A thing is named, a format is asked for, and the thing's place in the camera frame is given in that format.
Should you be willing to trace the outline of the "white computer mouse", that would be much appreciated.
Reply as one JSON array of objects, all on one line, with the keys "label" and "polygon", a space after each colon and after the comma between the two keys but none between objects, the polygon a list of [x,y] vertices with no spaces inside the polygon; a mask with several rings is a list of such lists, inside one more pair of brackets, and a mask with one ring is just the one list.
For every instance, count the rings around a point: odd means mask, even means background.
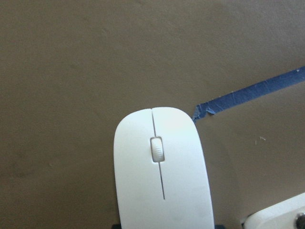
[{"label": "white computer mouse", "polygon": [[214,228],[203,149],[188,114],[171,107],[129,114],[116,128],[113,159],[122,228]]}]

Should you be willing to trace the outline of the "long blue tape strip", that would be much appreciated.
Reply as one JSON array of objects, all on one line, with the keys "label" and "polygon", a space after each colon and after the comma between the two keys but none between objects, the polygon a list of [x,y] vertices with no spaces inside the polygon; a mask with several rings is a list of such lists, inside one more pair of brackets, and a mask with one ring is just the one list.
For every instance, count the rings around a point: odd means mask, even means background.
[{"label": "long blue tape strip", "polygon": [[291,70],[287,73],[263,80],[237,91],[230,92],[208,102],[196,105],[192,120],[196,123],[208,114],[215,115],[264,95],[282,90],[305,80],[305,68]]}]

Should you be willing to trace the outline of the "white mounting base plate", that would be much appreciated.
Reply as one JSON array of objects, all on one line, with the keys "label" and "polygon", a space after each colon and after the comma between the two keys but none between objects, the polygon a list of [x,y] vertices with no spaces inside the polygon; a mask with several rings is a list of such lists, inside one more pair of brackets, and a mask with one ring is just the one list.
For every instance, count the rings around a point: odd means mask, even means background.
[{"label": "white mounting base plate", "polygon": [[305,194],[299,194],[250,215],[244,229],[303,229]]}]

